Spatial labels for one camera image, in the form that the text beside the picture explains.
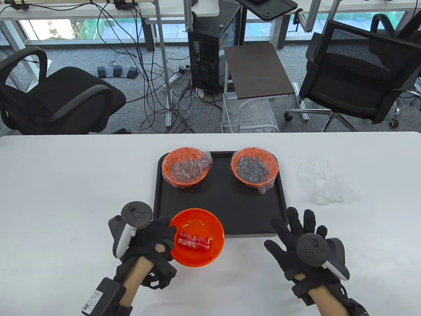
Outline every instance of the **orange bowl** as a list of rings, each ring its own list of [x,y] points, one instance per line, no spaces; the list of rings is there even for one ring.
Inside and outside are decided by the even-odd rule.
[[[174,177],[174,175],[172,174],[172,166],[174,163],[177,163],[177,162],[187,162],[190,160],[198,160],[204,157],[206,157],[206,154],[197,148],[182,147],[182,148],[173,150],[164,158],[164,161],[162,162],[163,174],[165,178],[171,184],[175,186],[186,187],[186,186],[195,185],[196,183],[199,183],[207,176],[210,167],[206,168],[206,170],[203,172],[202,176],[199,179],[195,181],[191,181],[191,182],[182,182],[180,181],[180,179]]]
[[[250,183],[247,182],[245,180],[243,180],[237,172],[237,165],[238,162],[240,161],[241,158],[243,157],[257,157],[259,158],[259,160],[267,167],[268,171],[269,171],[269,175],[267,177],[267,180],[263,183]],[[237,177],[237,179],[239,179],[241,182],[251,186],[251,187],[262,187],[267,185],[268,183],[271,183],[275,180],[278,171],[279,171],[279,166],[278,166],[278,162],[276,161],[275,156],[273,156],[270,152],[268,152],[267,150],[264,150],[262,148],[257,148],[257,147],[249,147],[249,148],[244,148],[242,150],[239,150],[236,154],[234,154],[234,156],[232,157],[231,160],[231,170],[234,173],[234,175]]]
[[[187,267],[203,267],[214,261],[222,251],[225,242],[224,228],[218,218],[204,209],[186,209],[171,220],[170,226],[177,228],[174,237],[175,247],[171,252],[173,258]],[[189,250],[178,245],[180,232],[193,236],[211,238],[207,252]]]

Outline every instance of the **chair wheel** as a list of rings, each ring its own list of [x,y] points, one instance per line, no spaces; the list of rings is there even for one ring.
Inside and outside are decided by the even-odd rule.
[[[285,121],[287,121],[287,122],[291,122],[291,120],[292,120],[292,118],[293,118],[294,116],[292,115],[292,114],[290,114],[290,113],[288,113],[288,112],[285,112],[284,113],[284,119],[285,119]]]
[[[391,128],[391,129],[395,129],[395,128],[397,128],[399,126],[399,121],[397,121],[397,120],[395,120],[395,119],[391,119],[390,121],[389,121],[389,127]]]

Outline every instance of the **person's left hand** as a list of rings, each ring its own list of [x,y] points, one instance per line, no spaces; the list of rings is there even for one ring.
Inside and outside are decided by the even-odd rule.
[[[166,217],[159,217],[153,220],[148,226],[136,231],[132,237],[126,253],[120,258],[121,265],[117,267],[114,280],[123,283],[140,256],[147,256],[155,250],[162,253],[162,256],[171,261],[171,250],[174,248],[174,236],[177,229],[169,227],[170,220]]]

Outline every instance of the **black office chair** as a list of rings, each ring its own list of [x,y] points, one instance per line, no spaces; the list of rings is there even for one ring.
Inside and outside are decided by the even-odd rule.
[[[39,59],[38,84],[26,93],[6,85],[12,69],[30,55]],[[26,47],[0,62],[0,114],[8,128],[25,135],[98,133],[126,102],[123,92],[82,69],[46,74],[47,55],[39,47]]]
[[[289,113],[327,114],[327,130],[342,116],[350,115],[381,123],[398,96],[412,88],[421,65],[421,46],[384,37],[329,20],[323,35],[315,33],[307,49],[307,74],[300,99],[310,99],[325,109],[290,109]]]
[[[400,40],[407,40],[416,44],[421,44],[421,31],[419,30],[421,26],[421,11],[415,14],[411,18],[411,20],[409,20],[409,22],[406,25],[404,25],[404,27],[401,30],[394,30],[392,23],[390,22],[387,15],[383,13],[378,13],[373,16],[370,31],[377,32],[379,22],[381,22],[384,26],[384,33],[387,36],[398,38]],[[421,100],[421,93],[416,91],[415,89],[411,88],[406,92],[412,94],[413,96]],[[398,120],[401,112],[402,108],[399,106],[399,103],[397,103],[395,107],[395,114],[393,116],[393,119],[389,122],[389,127],[394,128],[399,125]]]

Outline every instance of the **black tray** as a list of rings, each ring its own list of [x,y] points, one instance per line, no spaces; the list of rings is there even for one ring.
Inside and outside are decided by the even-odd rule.
[[[162,161],[158,162],[155,189],[154,218],[173,218],[179,212],[197,207],[219,218],[226,235],[269,235],[275,230],[270,224],[273,217],[286,218],[285,196],[278,173],[274,187],[266,194],[247,187],[230,169],[233,151],[210,153],[213,165],[202,181],[184,189],[175,188],[163,179]]]

